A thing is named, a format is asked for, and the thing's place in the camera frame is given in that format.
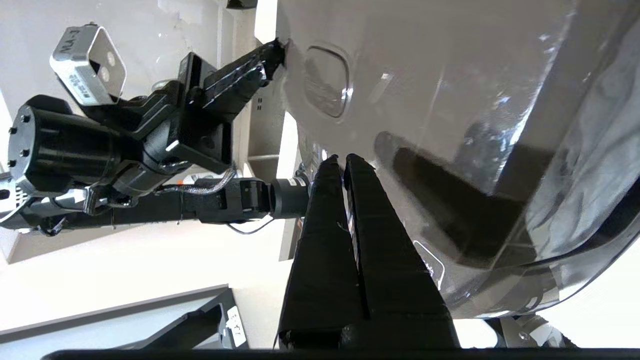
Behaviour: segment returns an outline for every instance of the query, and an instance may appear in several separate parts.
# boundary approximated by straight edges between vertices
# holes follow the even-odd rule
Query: reflective surface
[[[551,306],[638,233],[638,13],[624,1],[281,1],[302,160],[355,152],[377,168],[454,316]],[[315,47],[346,64],[346,85],[310,71],[335,63]],[[309,78],[323,91],[306,91]]]

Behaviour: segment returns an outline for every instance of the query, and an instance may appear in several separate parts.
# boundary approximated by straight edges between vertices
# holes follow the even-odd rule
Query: black cable
[[[58,225],[54,226],[51,230],[47,230],[40,225],[38,225],[37,229],[44,236],[53,237],[53,236],[56,236],[57,234],[60,234],[60,231],[62,231],[62,228],[67,224],[67,222],[68,222],[67,217],[63,217],[62,220],[58,222]]]
[[[205,188],[197,185],[164,185],[156,189],[154,194],[160,195],[167,192],[182,192],[193,195],[211,195],[224,189],[224,187],[229,184],[229,181],[236,177],[236,174],[236,164],[232,163],[231,166],[225,170],[220,182],[216,183],[213,187]]]
[[[231,224],[227,224],[227,226],[229,226],[229,227],[231,228],[231,230],[233,230],[233,231],[237,232],[237,233],[238,233],[238,234],[240,234],[240,235],[251,235],[251,234],[255,234],[255,233],[257,233],[258,231],[260,231],[260,230],[264,229],[264,227],[265,227],[265,226],[269,225],[269,224],[270,224],[272,221],[274,221],[274,220],[276,220],[276,219],[272,218],[271,220],[267,221],[267,223],[266,223],[266,224],[264,224],[264,225],[260,226],[260,227],[259,227],[259,228],[257,228],[256,230],[247,231],[247,232],[244,232],[244,231],[242,231],[242,230],[239,230],[238,228],[235,228],[235,227],[231,226]]]

